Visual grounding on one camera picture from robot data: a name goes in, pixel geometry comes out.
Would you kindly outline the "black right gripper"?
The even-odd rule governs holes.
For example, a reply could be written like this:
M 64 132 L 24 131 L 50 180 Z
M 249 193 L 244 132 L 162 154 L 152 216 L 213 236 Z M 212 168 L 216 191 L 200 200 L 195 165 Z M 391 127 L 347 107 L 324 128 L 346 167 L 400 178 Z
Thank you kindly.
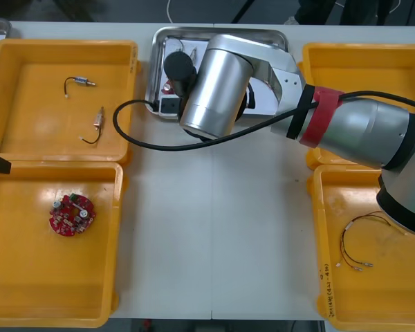
M 196 73 L 176 74 L 171 76 L 174 93 L 182 100 L 187 100 L 196 82 Z

